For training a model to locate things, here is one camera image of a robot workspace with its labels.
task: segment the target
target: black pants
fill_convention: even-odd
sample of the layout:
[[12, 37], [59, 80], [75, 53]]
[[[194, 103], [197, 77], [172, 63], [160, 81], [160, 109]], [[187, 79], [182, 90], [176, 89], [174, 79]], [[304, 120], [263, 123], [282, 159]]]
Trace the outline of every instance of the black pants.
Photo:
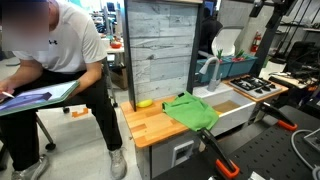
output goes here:
[[[76, 80], [83, 73], [61, 74], [44, 71], [36, 81], [15, 89], [15, 94], [34, 88]], [[75, 98], [50, 106], [50, 108], [61, 107], [66, 104], [75, 105], [76, 99], [81, 99], [92, 110], [108, 149], [113, 151], [122, 146], [122, 139], [118, 128], [117, 116], [107, 94], [107, 85], [105, 76], [103, 76], [95, 84], [76, 95]], [[17, 171], [24, 170], [39, 160], [36, 111], [36, 109], [33, 109], [0, 117], [3, 141], [13, 159], [13, 167]]]

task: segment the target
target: faucet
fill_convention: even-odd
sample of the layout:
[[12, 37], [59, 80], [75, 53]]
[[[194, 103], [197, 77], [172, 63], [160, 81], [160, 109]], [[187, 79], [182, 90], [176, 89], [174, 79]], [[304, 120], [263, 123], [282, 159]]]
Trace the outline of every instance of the faucet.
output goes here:
[[206, 63], [203, 65], [203, 67], [200, 69], [199, 73], [201, 74], [206, 74], [207, 73], [207, 69], [208, 69], [208, 66], [209, 64], [212, 62], [212, 61], [215, 61], [216, 62], [216, 67], [214, 68], [214, 71], [213, 71], [213, 75], [212, 75], [212, 79], [210, 80], [210, 83], [208, 85], [208, 88], [207, 90], [210, 91], [210, 92], [213, 92], [216, 90], [217, 86], [220, 84], [221, 82], [221, 76], [222, 76], [222, 73], [220, 74], [220, 78], [217, 80], [217, 74], [218, 74], [218, 71], [219, 71], [219, 66], [220, 66], [220, 62], [219, 62], [219, 59], [217, 57], [211, 57], [209, 58]]

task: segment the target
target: butcher block countertop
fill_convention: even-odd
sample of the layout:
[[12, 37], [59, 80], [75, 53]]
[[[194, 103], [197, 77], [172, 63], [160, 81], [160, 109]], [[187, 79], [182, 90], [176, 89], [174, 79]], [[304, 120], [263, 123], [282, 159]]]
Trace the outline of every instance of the butcher block countertop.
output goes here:
[[171, 102], [175, 97], [156, 100], [149, 107], [134, 112], [130, 102], [121, 104], [121, 109], [137, 147], [144, 148], [171, 136], [188, 131], [188, 128], [162, 112], [162, 102]]

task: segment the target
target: stylus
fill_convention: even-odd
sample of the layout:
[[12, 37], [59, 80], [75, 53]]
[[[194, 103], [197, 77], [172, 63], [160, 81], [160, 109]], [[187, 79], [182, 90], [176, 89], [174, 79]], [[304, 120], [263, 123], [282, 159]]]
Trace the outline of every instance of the stylus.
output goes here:
[[12, 96], [11, 94], [7, 93], [7, 92], [1, 92], [3, 95], [14, 98], [14, 96]]

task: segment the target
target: orange handle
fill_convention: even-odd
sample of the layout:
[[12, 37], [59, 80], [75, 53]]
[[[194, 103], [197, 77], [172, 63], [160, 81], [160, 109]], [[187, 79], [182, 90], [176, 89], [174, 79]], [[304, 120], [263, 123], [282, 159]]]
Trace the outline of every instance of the orange handle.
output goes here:
[[240, 172], [240, 168], [237, 165], [235, 165], [232, 161], [231, 164], [235, 169], [234, 172], [230, 172], [229, 169], [226, 168], [219, 159], [216, 160], [216, 166], [218, 167], [218, 169], [220, 169], [220, 171], [229, 179], [235, 178]]
[[283, 127], [284, 129], [287, 129], [289, 131], [295, 131], [298, 127], [297, 124], [294, 124], [294, 126], [287, 124], [286, 122], [282, 121], [282, 120], [278, 120], [277, 123], [279, 126]]

